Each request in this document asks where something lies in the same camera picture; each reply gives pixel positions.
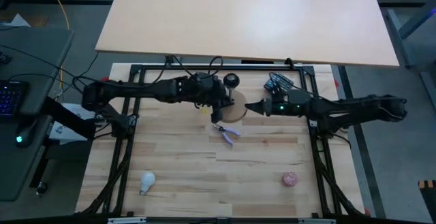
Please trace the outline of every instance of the concrete floor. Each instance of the concrete floor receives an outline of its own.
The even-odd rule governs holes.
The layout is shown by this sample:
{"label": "concrete floor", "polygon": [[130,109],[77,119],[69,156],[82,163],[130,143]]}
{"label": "concrete floor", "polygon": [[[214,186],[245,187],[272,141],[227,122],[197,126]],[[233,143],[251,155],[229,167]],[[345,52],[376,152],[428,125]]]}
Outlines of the concrete floor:
{"label": "concrete floor", "polygon": [[[380,0],[389,2],[417,2],[424,0]],[[49,16],[47,27],[65,28],[65,20],[58,5],[12,4],[10,9],[29,14]],[[73,74],[84,71],[95,56],[94,47],[103,27],[110,6],[66,5],[71,28],[76,35],[67,55],[64,68]],[[405,22],[416,9],[396,9]],[[436,58],[436,19],[433,17],[422,25],[407,40],[420,62]],[[99,55],[88,75],[94,78],[108,76],[112,63],[163,62],[154,55],[107,54]],[[186,63],[208,62],[208,59],[185,59]],[[335,78],[340,80],[337,69]],[[347,67],[350,85],[355,97],[368,94],[390,93],[408,100],[409,114],[401,123],[372,122],[362,126],[367,141],[369,156],[373,163],[386,217],[408,221],[431,222],[430,216],[418,190],[418,180],[435,179],[436,164],[433,138],[436,131],[435,110],[431,106],[423,84],[417,74],[406,69],[375,69],[371,67]],[[65,94],[68,102],[79,103],[80,96],[70,90]],[[362,198],[365,206],[374,213],[368,183],[364,175],[360,152],[353,133],[352,154],[356,166]],[[25,188],[17,202],[0,203],[0,219],[31,218],[73,213],[80,190],[84,168],[83,161],[53,161],[46,171],[50,190],[42,198],[34,190]]]}

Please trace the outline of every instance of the light wood desk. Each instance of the light wood desk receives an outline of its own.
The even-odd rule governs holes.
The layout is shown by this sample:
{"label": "light wood desk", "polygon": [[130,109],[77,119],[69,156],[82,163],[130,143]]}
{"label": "light wood desk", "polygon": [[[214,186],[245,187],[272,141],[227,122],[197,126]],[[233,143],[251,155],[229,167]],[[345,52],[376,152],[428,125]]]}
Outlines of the light wood desk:
{"label": "light wood desk", "polygon": [[[130,64],[114,64],[110,78],[127,80]],[[315,68],[321,96],[337,99],[331,68]],[[248,102],[259,101],[268,79],[267,71],[234,71],[240,77],[238,91]],[[159,71],[147,71],[151,82]],[[228,71],[220,71],[224,77]],[[296,72],[282,72],[296,85]],[[183,71],[165,71],[162,78],[183,76]],[[119,111],[123,99],[111,104]],[[260,116],[248,111],[246,117],[227,126],[242,135],[230,148],[215,131],[210,116],[192,103],[167,104],[141,99],[140,121],[136,128],[123,212],[134,211],[146,217],[310,217],[320,213],[307,122],[304,117]],[[106,184],[115,139],[94,141],[77,211],[84,210]],[[330,140],[330,150],[338,185],[363,211],[360,189],[349,145]],[[156,183],[146,196],[139,195],[140,177],[151,170]],[[284,187],[281,175],[298,174],[294,187]],[[327,197],[332,207],[330,189]],[[114,190],[112,206],[117,190]]]}
{"label": "light wood desk", "polygon": [[377,0],[114,0],[96,50],[399,66]]}

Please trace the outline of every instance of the white paper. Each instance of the white paper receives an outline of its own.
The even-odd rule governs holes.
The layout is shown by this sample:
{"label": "white paper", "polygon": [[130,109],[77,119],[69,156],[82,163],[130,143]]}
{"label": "white paper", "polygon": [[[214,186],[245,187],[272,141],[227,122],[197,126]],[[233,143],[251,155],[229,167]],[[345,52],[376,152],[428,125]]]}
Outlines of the white paper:
{"label": "white paper", "polygon": [[3,23],[5,26],[11,26],[11,27],[21,27],[26,26],[30,27],[29,23],[25,19],[23,19],[20,14],[15,15],[14,19],[10,23]]}
{"label": "white paper", "polygon": [[[63,107],[67,108],[82,119],[94,118],[95,116],[94,112],[85,110],[81,105],[78,104],[64,103]],[[50,132],[50,139],[60,140],[60,145],[67,144],[68,142],[87,141],[85,137],[77,134],[70,128],[63,126],[58,122],[54,122],[52,131]]]}

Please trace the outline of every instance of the purple-handled pliers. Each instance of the purple-handled pliers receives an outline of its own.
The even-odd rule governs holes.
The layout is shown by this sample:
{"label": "purple-handled pliers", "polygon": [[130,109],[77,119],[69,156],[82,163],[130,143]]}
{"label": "purple-handled pliers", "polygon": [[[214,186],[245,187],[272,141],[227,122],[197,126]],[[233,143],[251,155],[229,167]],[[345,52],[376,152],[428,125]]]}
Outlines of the purple-handled pliers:
{"label": "purple-handled pliers", "polygon": [[218,125],[218,124],[212,124],[212,125],[213,125],[214,128],[218,129],[219,132],[221,132],[221,135],[224,137],[225,141],[226,141],[228,144],[230,144],[231,146],[233,146],[234,143],[233,143],[233,141],[229,138],[229,136],[226,134],[226,132],[228,131],[228,132],[233,133],[233,134],[235,134],[235,135],[237,135],[237,136],[240,136],[239,132],[234,131],[233,129],[225,128],[225,127],[222,127],[221,125]]}

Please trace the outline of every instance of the robotic hand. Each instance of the robotic hand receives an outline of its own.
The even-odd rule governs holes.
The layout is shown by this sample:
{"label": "robotic hand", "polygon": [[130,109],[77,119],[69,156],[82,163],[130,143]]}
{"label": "robotic hand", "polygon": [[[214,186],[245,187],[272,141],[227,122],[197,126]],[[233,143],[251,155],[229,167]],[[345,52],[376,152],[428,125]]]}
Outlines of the robotic hand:
{"label": "robotic hand", "polygon": [[105,114],[102,110],[108,108],[109,101],[115,97],[154,98],[166,103],[187,101],[196,105],[211,106],[212,123],[218,123],[223,118],[222,108],[234,104],[218,76],[198,72],[190,77],[182,76],[151,84],[94,82],[83,90],[82,107]]}
{"label": "robotic hand", "polygon": [[319,133],[330,134],[342,127],[368,121],[401,121],[407,115],[404,108],[406,102],[405,99],[391,95],[329,101],[312,97],[306,91],[293,89],[287,94],[287,101],[272,101],[267,98],[248,103],[245,107],[267,116],[306,116],[309,120],[316,121]]}

